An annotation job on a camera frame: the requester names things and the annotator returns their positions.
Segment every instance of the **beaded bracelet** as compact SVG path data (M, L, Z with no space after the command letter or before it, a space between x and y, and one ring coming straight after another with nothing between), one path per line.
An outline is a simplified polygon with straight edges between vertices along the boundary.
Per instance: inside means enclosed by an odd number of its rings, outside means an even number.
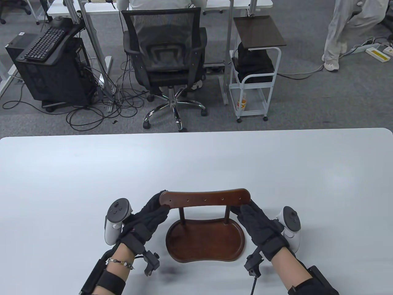
M132 263L128 263L128 262L125 262L125 261L120 261L120 260L112 259L112 258L109 258L108 261L109 262L114 262L114 263L120 263L121 265L124 265L128 269L134 269L134 267L132 266Z

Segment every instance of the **black bag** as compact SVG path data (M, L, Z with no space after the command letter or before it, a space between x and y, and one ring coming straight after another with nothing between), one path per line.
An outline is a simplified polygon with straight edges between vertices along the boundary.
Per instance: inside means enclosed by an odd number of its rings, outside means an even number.
M250 51L245 49L243 44L240 43L237 51L238 57L233 57L232 62L239 73L237 77L240 82L243 81L247 75L274 73L274 66L266 49ZM246 83L263 83L271 82L272 80L273 76L253 77L249 78Z

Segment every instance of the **gray carpet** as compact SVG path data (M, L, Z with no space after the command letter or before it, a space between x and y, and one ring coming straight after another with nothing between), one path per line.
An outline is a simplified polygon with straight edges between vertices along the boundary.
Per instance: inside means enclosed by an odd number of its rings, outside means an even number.
M288 46L282 48L279 71L282 73L308 72L321 65L327 27L331 20L334 0L275 0L270 13ZM20 31L39 31L34 19L23 13L10 12L8 23L0 26L0 58L9 66L10 60L4 46ZM212 13L201 17L201 25L208 31L207 62L222 59L225 47L227 14ZM112 55L114 62L111 77L121 74L120 64L125 61L122 48L121 27L116 15L93 17L104 54ZM367 36L388 36L389 32L377 26ZM82 34L87 50L92 48ZM367 36L354 39L349 45L362 43ZM189 131L278 130L318 128L386 127L393 130L393 62L380 63L365 53L354 54L340 61L340 71L322 71L302 81L278 77L269 108L269 121L261 117L247 117L236 122L231 106L222 103L216 77L209 77L203 88L194 94L209 109L208 117L201 117L197 109L180 109L183 124ZM20 84L14 81L0 100L0 105L17 100ZM24 87L23 101L37 107ZM173 115L162 112L151 119L152 128L142 128L143 117L160 101L145 105L132 118L105 120L97 128L78 132L70 128L64 115L41 114L28 105L18 105L11 110L0 109L0 138L5 136L71 135L111 133L176 132ZM75 116L75 123L87 123L98 117L89 111Z

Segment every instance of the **hand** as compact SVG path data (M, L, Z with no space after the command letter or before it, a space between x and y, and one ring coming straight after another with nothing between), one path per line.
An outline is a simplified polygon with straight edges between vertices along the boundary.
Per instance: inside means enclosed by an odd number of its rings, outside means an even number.
M247 205L231 207L237 219L251 236L252 242L260 247L267 260L271 261L274 255L283 247L289 247L288 241L281 235L274 222L252 200Z
M160 196L164 192L161 191L158 194L155 194L148 202L147 204L136 214L131 214L129 217L127 217L123 221L123 230L121 231L121 234L119 236L119 239L123 238L126 236L128 233L130 233L134 226L138 223L143 223L149 232L153 234L157 227L163 223L169 213L169 206L168 205L160 205Z

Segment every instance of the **computer tower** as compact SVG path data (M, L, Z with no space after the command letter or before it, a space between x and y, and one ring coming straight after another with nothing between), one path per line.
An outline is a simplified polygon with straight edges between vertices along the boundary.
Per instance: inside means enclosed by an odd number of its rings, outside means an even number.
M17 57L15 65L32 97L42 101L43 107L92 104L97 83L81 38L65 38L44 63L26 60L28 49Z
M38 37L37 34L19 33L10 43L6 45L6 50L15 63L17 57Z

